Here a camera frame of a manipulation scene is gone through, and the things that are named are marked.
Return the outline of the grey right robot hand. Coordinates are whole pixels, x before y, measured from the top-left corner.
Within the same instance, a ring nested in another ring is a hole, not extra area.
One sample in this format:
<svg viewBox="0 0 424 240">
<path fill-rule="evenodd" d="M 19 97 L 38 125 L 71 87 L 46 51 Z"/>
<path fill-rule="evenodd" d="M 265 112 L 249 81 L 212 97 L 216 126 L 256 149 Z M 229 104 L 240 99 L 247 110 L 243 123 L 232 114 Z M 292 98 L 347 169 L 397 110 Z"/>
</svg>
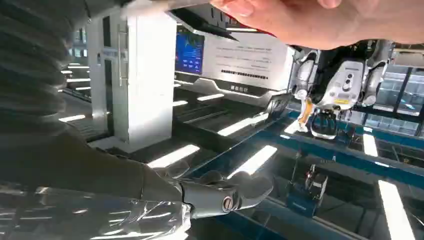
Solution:
<svg viewBox="0 0 424 240">
<path fill-rule="evenodd" d="M 1 131 L 0 181 L 31 192 L 45 187 L 46 195 L 99 194 L 185 204 L 193 218 L 254 207 L 273 190 L 268 178 L 245 172 L 228 180 L 214 171 L 195 180 L 176 179 L 165 169 L 91 148 L 73 131 Z"/>
</svg>

